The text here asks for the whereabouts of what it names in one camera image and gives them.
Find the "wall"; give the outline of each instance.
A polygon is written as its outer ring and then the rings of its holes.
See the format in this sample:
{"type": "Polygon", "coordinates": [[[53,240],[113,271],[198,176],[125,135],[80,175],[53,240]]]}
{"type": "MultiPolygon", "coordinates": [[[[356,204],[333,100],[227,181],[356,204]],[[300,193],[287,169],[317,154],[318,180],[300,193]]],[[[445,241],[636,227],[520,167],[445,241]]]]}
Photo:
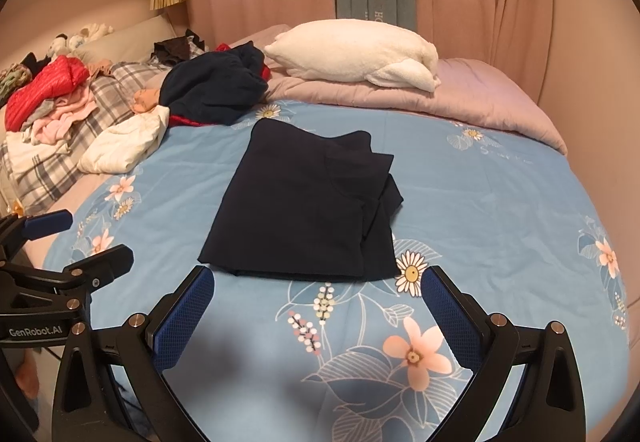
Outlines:
{"type": "Polygon", "coordinates": [[[0,12],[0,68],[20,62],[28,52],[42,59],[60,33],[71,35],[87,23],[121,29],[153,17],[149,0],[10,0],[0,12]]]}
{"type": "MultiPolygon", "coordinates": [[[[539,104],[609,232],[630,303],[640,297],[640,14],[631,0],[554,0],[539,104]]],[[[638,305],[630,315],[629,387],[590,441],[601,440],[640,379],[638,305]]]]}

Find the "blue gripper pad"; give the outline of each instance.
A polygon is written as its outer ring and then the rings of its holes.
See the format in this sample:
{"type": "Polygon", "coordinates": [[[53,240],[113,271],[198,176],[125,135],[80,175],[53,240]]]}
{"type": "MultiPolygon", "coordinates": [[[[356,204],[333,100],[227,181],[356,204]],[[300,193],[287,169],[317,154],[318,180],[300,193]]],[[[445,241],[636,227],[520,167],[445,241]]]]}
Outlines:
{"type": "Polygon", "coordinates": [[[177,364],[193,330],[213,298],[213,288],[213,272],[204,268],[156,332],[154,366],[158,373],[177,364]]]}
{"type": "Polygon", "coordinates": [[[22,237],[24,239],[40,239],[41,237],[56,234],[62,231],[68,231],[74,222],[71,213],[63,209],[46,215],[33,216],[27,218],[22,226],[22,237]]]}
{"type": "Polygon", "coordinates": [[[482,364],[482,339],[465,311],[433,270],[423,273],[420,290],[460,366],[477,372],[482,364]]]}

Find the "bedsheet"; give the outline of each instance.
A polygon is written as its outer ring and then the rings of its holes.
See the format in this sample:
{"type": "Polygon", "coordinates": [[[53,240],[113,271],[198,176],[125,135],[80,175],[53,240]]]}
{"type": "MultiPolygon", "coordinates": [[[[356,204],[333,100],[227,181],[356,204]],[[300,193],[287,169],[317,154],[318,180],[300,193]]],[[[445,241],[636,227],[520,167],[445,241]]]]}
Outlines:
{"type": "MultiPolygon", "coordinates": [[[[395,155],[391,172],[404,196],[392,224],[398,275],[334,284],[214,270],[213,301],[176,367],[164,372],[211,440],[426,440],[470,372],[418,295],[416,269],[425,264],[440,265],[485,310],[514,324],[564,323],[589,428],[620,398],[624,287],[566,158],[522,136],[386,110],[279,101],[231,127],[170,129],[152,157],[79,207],[47,254],[44,267],[61,269],[119,243],[134,251],[130,274],[94,295],[95,328],[148,312],[196,265],[259,118],[323,136],[364,129],[373,151],[395,155]],[[406,361],[409,346],[429,364],[406,361]]],[[[480,440],[499,429],[520,374],[511,372],[480,440]]],[[[124,372],[116,376],[127,385],[124,372]]]]}

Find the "pink duvet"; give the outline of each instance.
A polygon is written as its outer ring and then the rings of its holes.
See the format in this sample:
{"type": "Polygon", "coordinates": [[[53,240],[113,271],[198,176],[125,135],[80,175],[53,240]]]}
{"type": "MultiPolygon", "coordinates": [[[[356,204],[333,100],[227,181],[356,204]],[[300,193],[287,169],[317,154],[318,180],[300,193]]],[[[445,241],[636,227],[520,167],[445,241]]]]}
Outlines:
{"type": "Polygon", "coordinates": [[[378,88],[368,82],[328,82],[286,76],[268,64],[267,101],[303,100],[318,104],[401,109],[460,120],[470,125],[514,131],[566,154],[566,145],[550,118],[515,82],[481,60],[442,59],[442,85],[430,94],[419,89],[378,88]]]}

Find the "white plush toy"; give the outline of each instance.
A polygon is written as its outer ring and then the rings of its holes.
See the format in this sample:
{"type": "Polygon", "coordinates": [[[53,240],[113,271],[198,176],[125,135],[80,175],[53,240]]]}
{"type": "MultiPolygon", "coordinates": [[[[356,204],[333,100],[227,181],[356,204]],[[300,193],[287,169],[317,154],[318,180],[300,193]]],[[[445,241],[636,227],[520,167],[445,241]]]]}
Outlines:
{"type": "Polygon", "coordinates": [[[66,46],[66,39],[67,37],[64,34],[58,35],[51,43],[49,50],[47,50],[47,57],[56,59],[58,56],[68,56],[71,50],[66,46]]]}
{"type": "Polygon", "coordinates": [[[436,47],[411,30],[376,21],[304,23],[278,35],[264,53],[290,76],[306,80],[367,80],[431,92],[440,85],[436,47]]]}
{"type": "Polygon", "coordinates": [[[104,23],[90,23],[85,25],[78,33],[69,38],[64,34],[60,34],[51,43],[51,46],[47,51],[47,57],[56,59],[58,56],[68,56],[68,54],[73,52],[79,46],[112,33],[113,27],[110,27],[109,25],[104,23]]]}

